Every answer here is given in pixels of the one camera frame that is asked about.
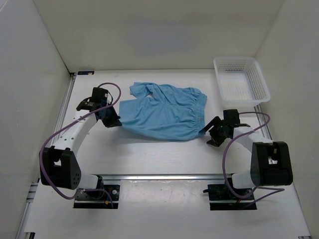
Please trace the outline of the light blue shorts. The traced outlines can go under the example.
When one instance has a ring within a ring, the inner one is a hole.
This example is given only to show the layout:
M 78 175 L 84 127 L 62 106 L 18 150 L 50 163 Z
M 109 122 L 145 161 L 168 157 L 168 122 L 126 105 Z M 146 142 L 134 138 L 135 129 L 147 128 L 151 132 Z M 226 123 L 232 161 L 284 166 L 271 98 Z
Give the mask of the light blue shorts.
M 189 141 L 203 136 L 207 95 L 199 89 L 135 82 L 133 100 L 120 101 L 122 127 L 158 139 Z

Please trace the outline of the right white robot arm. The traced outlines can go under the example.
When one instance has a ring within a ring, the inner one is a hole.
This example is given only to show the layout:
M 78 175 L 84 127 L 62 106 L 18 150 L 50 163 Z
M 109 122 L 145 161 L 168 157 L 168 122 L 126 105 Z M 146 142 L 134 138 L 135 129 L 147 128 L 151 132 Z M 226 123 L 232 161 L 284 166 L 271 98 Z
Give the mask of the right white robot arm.
M 200 133 L 209 132 L 207 144 L 219 147 L 226 139 L 231 141 L 225 147 L 222 157 L 222 172 L 225 180 L 224 194 L 229 199 L 237 198 L 244 188 L 262 188 L 264 186 L 288 186 L 293 182 L 293 171 L 288 145 L 283 141 L 272 141 L 263 137 L 258 130 L 266 126 L 270 116 L 266 113 L 266 122 L 253 129 L 240 121 L 237 109 L 224 110 L 223 119 L 215 117 Z M 251 153 L 250 168 L 242 173 L 231 175 L 227 179 L 226 157 L 231 144 L 238 142 Z

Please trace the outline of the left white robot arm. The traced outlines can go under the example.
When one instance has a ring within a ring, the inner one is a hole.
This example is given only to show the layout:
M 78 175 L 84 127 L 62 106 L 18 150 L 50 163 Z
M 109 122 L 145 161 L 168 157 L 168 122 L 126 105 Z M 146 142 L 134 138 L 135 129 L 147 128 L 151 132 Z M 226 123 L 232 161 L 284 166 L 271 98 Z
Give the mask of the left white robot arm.
M 52 188 L 85 189 L 93 199 L 103 197 L 105 188 L 99 176 L 81 172 L 77 153 L 90 129 L 101 121 L 106 128 L 121 126 L 114 109 L 114 100 L 107 89 L 94 87 L 92 95 L 76 108 L 72 123 L 62 129 L 51 147 L 40 151 L 41 181 Z

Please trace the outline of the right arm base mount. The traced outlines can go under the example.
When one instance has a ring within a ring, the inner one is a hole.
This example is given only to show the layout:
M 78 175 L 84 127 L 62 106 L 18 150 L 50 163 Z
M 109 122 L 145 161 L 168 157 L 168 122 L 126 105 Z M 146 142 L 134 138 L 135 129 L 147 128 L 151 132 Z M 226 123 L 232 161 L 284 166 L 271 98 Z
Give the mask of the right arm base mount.
M 253 211 L 257 210 L 254 195 L 245 199 L 235 197 L 224 184 L 208 184 L 203 190 L 208 196 L 211 211 Z

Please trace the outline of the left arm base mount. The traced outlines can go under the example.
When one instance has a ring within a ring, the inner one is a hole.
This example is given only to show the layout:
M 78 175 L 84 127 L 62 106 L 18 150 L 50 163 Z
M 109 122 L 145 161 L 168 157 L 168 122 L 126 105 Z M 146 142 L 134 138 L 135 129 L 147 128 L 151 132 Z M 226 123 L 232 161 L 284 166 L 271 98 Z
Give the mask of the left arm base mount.
M 100 176 L 98 180 L 98 188 L 104 191 L 83 192 L 79 194 L 73 203 L 74 209 L 118 209 L 120 188 L 119 181 L 105 180 Z

